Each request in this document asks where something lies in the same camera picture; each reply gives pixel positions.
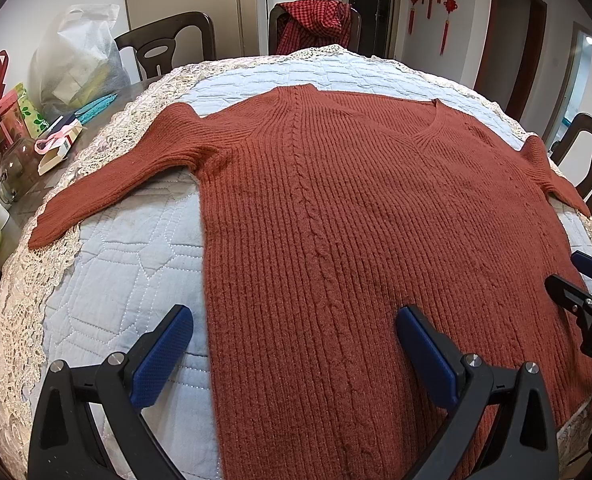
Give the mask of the dark brown door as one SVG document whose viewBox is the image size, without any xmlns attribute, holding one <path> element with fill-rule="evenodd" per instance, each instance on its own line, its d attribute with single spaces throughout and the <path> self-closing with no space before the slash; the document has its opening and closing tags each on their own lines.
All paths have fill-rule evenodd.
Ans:
<svg viewBox="0 0 592 480">
<path fill-rule="evenodd" d="M 515 120 L 534 84 L 545 32 L 543 0 L 491 0 L 474 89 Z"/>
</svg>

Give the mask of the dark wooden chair left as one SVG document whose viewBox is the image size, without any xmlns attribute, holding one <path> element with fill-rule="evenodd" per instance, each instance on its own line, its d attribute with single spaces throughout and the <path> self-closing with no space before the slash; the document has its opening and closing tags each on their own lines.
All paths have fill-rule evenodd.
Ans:
<svg viewBox="0 0 592 480">
<path fill-rule="evenodd" d="M 214 24 L 204 12 L 190 11 L 162 18 L 125 32 L 115 39 L 115 44 L 118 50 L 133 48 L 136 60 L 148 78 L 164 76 L 172 71 L 177 34 L 189 27 L 200 31 L 203 60 L 215 61 L 217 52 Z"/>
</svg>

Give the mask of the pink white small box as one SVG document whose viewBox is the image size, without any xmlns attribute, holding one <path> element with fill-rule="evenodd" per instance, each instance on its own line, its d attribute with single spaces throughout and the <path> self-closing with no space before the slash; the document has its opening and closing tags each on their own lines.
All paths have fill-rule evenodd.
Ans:
<svg viewBox="0 0 592 480">
<path fill-rule="evenodd" d="M 34 151 L 40 156 L 37 169 L 39 176 L 43 176 L 64 162 L 82 130 L 83 125 L 80 120 L 72 118 L 58 130 L 52 129 L 45 139 L 34 142 Z"/>
</svg>

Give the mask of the teal cloth item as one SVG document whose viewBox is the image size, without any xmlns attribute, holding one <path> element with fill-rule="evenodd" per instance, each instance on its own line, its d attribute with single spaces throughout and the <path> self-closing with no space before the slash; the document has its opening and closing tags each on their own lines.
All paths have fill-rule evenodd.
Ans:
<svg viewBox="0 0 592 480">
<path fill-rule="evenodd" d="M 102 114 L 107 107 L 111 106 L 117 99 L 116 93 L 106 94 L 96 100 L 86 104 L 79 110 L 75 111 L 75 118 L 81 125 L 87 125 L 93 118 Z"/>
</svg>

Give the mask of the green floral box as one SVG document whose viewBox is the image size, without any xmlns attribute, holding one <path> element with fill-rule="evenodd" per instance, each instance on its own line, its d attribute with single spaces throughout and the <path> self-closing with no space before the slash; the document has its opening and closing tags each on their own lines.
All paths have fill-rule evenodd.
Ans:
<svg viewBox="0 0 592 480">
<path fill-rule="evenodd" d="M 14 87 L 16 92 L 16 103 L 18 104 L 20 114 L 22 114 L 29 135 L 33 139 L 38 139 L 49 127 L 49 122 L 44 118 L 29 99 L 28 91 L 24 84 L 20 82 Z"/>
</svg>

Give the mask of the glass jar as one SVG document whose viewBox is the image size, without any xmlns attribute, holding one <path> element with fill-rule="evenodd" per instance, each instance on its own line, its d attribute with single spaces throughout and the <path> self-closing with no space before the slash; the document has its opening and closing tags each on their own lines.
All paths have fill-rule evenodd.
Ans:
<svg viewBox="0 0 592 480">
<path fill-rule="evenodd" d="M 34 140 L 22 136 L 4 153 L 0 166 L 0 199 L 5 205 L 18 202 L 39 180 L 40 156 Z"/>
</svg>

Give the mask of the white plastic bag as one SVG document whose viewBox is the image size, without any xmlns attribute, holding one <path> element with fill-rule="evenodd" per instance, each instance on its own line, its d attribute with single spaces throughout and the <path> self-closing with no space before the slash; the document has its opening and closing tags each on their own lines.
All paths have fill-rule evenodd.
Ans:
<svg viewBox="0 0 592 480">
<path fill-rule="evenodd" d="M 74 4 L 58 14 L 32 56 L 28 90 L 52 122 L 130 84 L 112 30 L 117 4 Z"/>
</svg>

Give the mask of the rust red knit sweater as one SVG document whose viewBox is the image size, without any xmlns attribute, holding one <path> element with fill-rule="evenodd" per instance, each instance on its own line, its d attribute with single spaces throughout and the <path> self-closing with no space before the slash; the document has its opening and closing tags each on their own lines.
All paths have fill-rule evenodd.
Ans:
<svg viewBox="0 0 592 480">
<path fill-rule="evenodd" d="M 46 205 L 40 248 L 170 167 L 200 184 L 208 356 L 229 479 L 398 479 L 441 417 L 396 339 L 414 304 L 495 366 L 538 363 L 557 425 L 592 360 L 546 278 L 581 276 L 554 202 L 586 204 L 538 136 L 511 148 L 439 101 L 279 87 L 166 107 Z"/>
</svg>

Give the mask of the cream lace tablecloth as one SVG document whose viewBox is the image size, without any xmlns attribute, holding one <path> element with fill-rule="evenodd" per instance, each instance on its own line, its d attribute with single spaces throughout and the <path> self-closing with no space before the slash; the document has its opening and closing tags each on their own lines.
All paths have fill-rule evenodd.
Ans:
<svg viewBox="0 0 592 480">
<path fill-rule="evenodd" d="M 339 48 L 323 48 L 309 49 L 294 54 L 305 54 L 315 50 L 345 51 Z M 176 103 L 184 102 L 173 102 L 166 105 L 155 115 L 144 133 L 166 107 Z M 87 174 L 78 174 L 79 165 L 94 149 L 94 147 L 90 148 L 89 151 L 83 154 L 75 168 L 66 174 L 65 180 L 57 187 L 48 203 L 59 192 L 66 190 L 66 188 L 89 174 L 93 174 L 113 160 L 130 152 L 136 144 L 106 162 L 102 167 Z M 118 202 L 97 211 L 95 214 L 91 214 L 87 218 L 106 211 L 111 206 L 118 205 L 134 192 L 143 188 L 144 182 L 133 188 Z M 578 211 L 557 201 L 553 203 L 553 209 L 558 215 L 566 234 L 572 226 L 579 226 L 581 221 L 588 217 L 587 207 L 585 211 Z M 22 392 L 37 388 L 44 369 L 42 334 L 44 315 L 41 305 L 43 300 L 49 297 L 50 288 L 60 281 L 54 271 L 46 270 L 46 260 L 56 254 L 59 242 L 65 238 L 78 235 L 78 226 L 82 221 L 71 226 L 54 242 L 37 249 L 30 248 L 28 242 L 31 233 L 43 211 L 37 218 L 31 220 L 19 248 L 8 262 L 3 273 L 3 283 L 0 291 L 0 451 L 5 463 L 16 476 L 22 476 L 25 472 L 23 459 L 27 455 L 29 442 L 30 405 L 22 398 Z M 587 408 L 591 399 L 592 396 L 587 401 L 584 401 L 567 422 L 577 418 Z"/>
</svg>

